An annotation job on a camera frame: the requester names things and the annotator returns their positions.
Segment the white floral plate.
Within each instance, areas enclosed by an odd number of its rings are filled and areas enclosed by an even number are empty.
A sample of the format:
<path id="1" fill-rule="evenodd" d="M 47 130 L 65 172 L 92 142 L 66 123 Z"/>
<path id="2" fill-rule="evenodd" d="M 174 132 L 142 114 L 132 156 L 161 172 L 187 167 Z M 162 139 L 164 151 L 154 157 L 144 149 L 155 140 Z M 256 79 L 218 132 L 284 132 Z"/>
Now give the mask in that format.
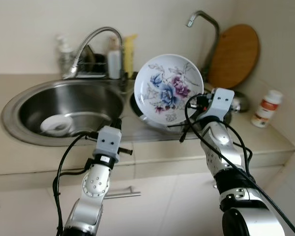
<path id="1" fill-rule="evenodd" d="M 158 124 L 185 121 L 185 104 L 204 92 L 204 80 L 197 66 L 186 57 L 163 54 L 146 62 L 138 72 L 134 97 L 139 110 Z"/>

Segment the beige kitchen cabinet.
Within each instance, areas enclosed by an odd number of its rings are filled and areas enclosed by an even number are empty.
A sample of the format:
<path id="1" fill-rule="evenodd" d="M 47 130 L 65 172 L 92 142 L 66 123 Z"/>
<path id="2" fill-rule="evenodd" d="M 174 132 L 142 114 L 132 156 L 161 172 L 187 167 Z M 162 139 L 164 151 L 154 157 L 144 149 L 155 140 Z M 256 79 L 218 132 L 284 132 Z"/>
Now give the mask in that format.
<path id="1" fill-rule="evenodd" d="M 52 191 L 56 171 L 0 175 L 0 236 L 56 236 Z M 219 194 L 209 173 L 136 179 L 134 166 L 116 167 L 97 236 L 223 236 Z"/>

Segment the round stainless steel sink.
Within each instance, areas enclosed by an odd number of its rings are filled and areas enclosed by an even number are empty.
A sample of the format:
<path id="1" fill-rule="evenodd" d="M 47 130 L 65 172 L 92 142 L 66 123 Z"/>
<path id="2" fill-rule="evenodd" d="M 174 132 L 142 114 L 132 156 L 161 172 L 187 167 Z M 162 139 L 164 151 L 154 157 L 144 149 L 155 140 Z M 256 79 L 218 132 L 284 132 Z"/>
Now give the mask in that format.
<path id="1" fill-rule="evenodd" d="M 20 142 L 43 147 L 68 146 L 75 136 L 96 132 L 122 115 L 125 97 L 116 83 L 58 80 L 35 85 L 10 99 L 0 116 L 4 130 Z M 42 122 L 54 115 L 72 119 L 69 132 L 53 137 Z"/>

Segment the small stainless sink basin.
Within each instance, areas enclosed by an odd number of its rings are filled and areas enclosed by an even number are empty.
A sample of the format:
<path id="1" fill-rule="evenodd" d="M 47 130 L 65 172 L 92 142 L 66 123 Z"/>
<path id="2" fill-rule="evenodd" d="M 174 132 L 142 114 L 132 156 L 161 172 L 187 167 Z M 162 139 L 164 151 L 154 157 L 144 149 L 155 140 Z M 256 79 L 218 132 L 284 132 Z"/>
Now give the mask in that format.
<path id="1" fill-rule="evenodd" d="M 156 130 L 161 130 L 161 132 L 169 132 L 169 133 L 181 133 L 183 132 L 183 129 L 186 127 L 186 124 L 182 123 L 181 125 L 175 125 L 172 127 L 168 127 L 165 124 L 158 124 L 154 121 L 151 121 L 148 119 L 143 112 L 138 107 L 138 104 L 136 103 L 136 100 L 134 98 L 134 93 L 130 95 L 129 98 L 129 104 L 130 107 L 133 110 L 133 113 L 145 124 L 150 126 L 151 128 L 154 128 Z M 231 123 L 232 120 L 232 114 L 233 113 L 243 113 L 247 112 L 250 109 L 250 101 L 245 96 L 245 94 L 235 91 L 235 96 L 233 98 L 233 102 L 231 104 L 230 110 L 224 117 L 224 122 Z"/>

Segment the round wooden cutting board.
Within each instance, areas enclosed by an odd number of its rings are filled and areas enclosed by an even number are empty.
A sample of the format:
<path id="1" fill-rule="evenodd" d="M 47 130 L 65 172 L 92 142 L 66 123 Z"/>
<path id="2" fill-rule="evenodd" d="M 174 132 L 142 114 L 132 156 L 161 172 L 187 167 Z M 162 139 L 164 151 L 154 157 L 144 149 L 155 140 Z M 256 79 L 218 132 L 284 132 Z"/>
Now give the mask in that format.
<path id="1" fill-rule="evenodd" d="M 251 25 L 241 23 L 228 28 L 219 37 L 208 83 L 225 89 L 240 85 L 255 69 L 260 51 L 259 36 Z"/>

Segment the plain white bottle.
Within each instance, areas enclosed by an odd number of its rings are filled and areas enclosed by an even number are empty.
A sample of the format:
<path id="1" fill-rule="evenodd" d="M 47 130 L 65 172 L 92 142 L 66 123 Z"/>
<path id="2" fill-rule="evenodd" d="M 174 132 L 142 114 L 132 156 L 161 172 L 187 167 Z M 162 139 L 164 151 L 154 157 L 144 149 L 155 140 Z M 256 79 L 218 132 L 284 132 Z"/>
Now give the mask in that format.
<path id="1" fill-rule="evenodd" d="M 108 74 L 110 79 L 120 79 L 122 72 L 122 50 L 116 36 L 110 36 L 107 50 Z"/>

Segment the white shallow bowl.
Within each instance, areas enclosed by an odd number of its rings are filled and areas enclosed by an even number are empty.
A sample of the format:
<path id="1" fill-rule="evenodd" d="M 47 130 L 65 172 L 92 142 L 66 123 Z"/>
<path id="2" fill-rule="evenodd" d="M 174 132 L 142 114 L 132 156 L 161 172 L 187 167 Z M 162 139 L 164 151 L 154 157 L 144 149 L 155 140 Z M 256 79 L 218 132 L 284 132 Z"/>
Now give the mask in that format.
<path id="1" fill-rule="evenodd" d="M 51 137 L 62 137 L 71 132 L 73 119 L 66 115 L 50 116 L 40 124 L 40 132 Z"/>

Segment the white bottle red label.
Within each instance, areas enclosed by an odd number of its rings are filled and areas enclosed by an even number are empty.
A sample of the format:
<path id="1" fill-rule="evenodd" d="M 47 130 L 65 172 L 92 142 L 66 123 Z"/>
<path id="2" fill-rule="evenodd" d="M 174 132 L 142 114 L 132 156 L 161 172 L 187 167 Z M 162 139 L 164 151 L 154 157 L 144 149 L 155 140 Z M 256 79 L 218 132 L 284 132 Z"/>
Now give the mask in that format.
<path id="1" fill-rule="evenodd" d="M 283 93 L 277 90 L 269 90 L 260 102 L 259 108 L 251 117 L 251 124 L 258 128 L 267 127 L 272 116 L 282 103 Z"/>

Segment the yellow bottle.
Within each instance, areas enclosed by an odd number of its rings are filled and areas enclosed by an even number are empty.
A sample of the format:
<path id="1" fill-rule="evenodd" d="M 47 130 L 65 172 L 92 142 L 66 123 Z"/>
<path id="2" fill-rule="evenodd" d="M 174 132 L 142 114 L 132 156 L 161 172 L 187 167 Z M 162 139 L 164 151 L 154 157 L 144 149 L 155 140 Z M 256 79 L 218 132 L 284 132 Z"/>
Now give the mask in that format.
<path id="1" fill-rule="evenodd" d="M 134 72 L 134 49 L 138 34 L 131 34 L 123 38 L 123 68 L 128 76 Z"/>

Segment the dark gooseneck faucet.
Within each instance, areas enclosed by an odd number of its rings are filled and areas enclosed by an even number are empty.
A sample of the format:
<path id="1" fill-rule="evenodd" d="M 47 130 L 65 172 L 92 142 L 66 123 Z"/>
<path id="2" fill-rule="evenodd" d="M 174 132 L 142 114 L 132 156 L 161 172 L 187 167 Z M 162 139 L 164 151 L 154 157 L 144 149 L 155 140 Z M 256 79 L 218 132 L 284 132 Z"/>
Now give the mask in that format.
<path id="1" fill-rule="evenodd" d="M 190 18 L 188 18 L 186 27 L 191 28 L 197 17 L 203 18 L 204 20 L 206 20 L 206 22 L 209 22 L 213 26 L 213 43 L 209 50 L 209 53 L 205 57 L 204 63 L 199 68 L 204 82 L 210 83 L 210 69 L 212 67 L 213 57 L 215 56 L 217 45 L 219 44 L 220 26 L 219 23 L 212 16 L 208 15 L 203 10 L 198 10 L 195 11 L 195 13 L 192 13 Z"/>

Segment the clear soap dispenser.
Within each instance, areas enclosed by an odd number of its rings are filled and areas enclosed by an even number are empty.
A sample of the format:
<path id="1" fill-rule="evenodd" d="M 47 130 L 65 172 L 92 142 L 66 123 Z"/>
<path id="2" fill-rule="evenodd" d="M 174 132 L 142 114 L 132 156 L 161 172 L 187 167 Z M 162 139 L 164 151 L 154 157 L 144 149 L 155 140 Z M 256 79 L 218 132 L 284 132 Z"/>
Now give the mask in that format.
<path id="1" fill-rule="evenodd" d="M 58 63 L 60 74 L 62 77 L 66 77 L 71 74 L 71 68 L 73 66 L 75 56 L 73 54 L 73 49 L 67 42 L 67 38 L 64 34 L 58 34 L 56 36 L 56 40 L 58 43 L 57 49 L 59 53 Z"/>

